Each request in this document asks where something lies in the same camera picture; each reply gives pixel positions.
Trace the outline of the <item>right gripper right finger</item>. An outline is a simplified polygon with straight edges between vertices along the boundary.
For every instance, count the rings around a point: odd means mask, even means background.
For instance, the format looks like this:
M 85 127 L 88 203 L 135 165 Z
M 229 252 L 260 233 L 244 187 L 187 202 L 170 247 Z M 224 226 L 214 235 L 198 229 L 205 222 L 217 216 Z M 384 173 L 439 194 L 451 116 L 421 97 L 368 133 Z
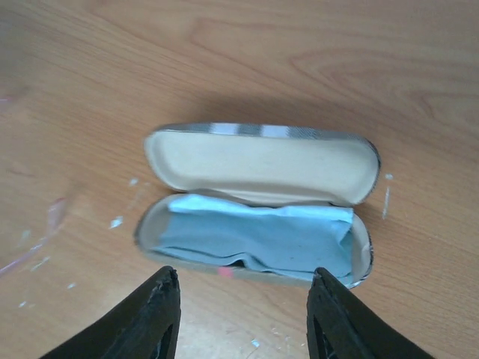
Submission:
M 307 301 L 310 358 L 431 358 L 393 329 L 325 268 L 315 270 Z

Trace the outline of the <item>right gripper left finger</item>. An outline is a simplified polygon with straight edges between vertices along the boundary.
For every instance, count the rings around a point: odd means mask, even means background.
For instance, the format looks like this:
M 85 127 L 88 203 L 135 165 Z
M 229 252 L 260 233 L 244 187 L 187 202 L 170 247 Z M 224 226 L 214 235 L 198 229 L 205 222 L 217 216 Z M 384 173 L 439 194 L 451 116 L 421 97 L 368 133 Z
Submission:
M 177 272 L 164 266 L 95 323 L 44 358 L 174 358 L 180 327 Z

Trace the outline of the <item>light blue cleaning cloth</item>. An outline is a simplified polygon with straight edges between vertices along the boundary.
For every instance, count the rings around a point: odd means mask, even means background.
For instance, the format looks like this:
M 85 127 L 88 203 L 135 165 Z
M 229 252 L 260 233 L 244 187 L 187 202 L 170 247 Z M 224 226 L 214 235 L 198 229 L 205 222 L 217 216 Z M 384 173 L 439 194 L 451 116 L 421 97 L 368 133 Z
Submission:
M 170 221 L 154 250 L 214 266 L 311 280 L 318 267 L 353 278 L 353 211 L 333 206 L 250 207 L 189 194 L 168 205 Z

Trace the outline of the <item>plaid brown glasses case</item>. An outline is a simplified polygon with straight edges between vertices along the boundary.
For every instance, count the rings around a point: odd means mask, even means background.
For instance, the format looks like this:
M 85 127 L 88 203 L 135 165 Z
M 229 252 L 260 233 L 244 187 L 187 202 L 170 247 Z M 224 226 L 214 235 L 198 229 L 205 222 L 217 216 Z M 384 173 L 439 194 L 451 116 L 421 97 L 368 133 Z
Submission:
M 353 211 L 353 278 L 359 285 L 373 267 L 370 234 L 354 207 L 373 191 L 381 167 L 375 146 L 345 132 L 244 123 L 163 126 L 144 140 L 147 161 L 172 194 L 151 205 L 135 241 L 151 259 L 172 266 L 281 285 L 311 280 L 257 272 L 238 261 L 214 266 L 164 255 L 153 248 L 170 221 L 168 205 L 189 194 L 250 207 L 333 206 Z

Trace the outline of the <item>pink transparent sunglasses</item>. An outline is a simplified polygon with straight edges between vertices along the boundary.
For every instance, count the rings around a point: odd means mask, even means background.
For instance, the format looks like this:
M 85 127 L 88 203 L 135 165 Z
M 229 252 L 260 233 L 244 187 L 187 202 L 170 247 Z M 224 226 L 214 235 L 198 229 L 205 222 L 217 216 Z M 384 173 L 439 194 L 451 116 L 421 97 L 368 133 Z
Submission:
M 26 88 L 1 92 L 1 275 L 26 264 L 54 236 L 70 190 L 60 141 L 31 114 Z

